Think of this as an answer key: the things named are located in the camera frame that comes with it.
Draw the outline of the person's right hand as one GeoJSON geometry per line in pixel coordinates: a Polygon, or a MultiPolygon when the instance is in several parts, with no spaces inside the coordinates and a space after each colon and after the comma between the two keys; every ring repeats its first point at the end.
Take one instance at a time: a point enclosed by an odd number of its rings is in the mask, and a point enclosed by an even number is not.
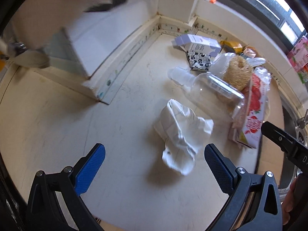
{"type": "Polygon", "coordinates": [[[294,206],[294,191],[298,177],[291,183],[290,190],[286,194],[285,200],[281,204],[282,209],[282,224],[286,225],[290,220],[290,211],[294,206]]]}

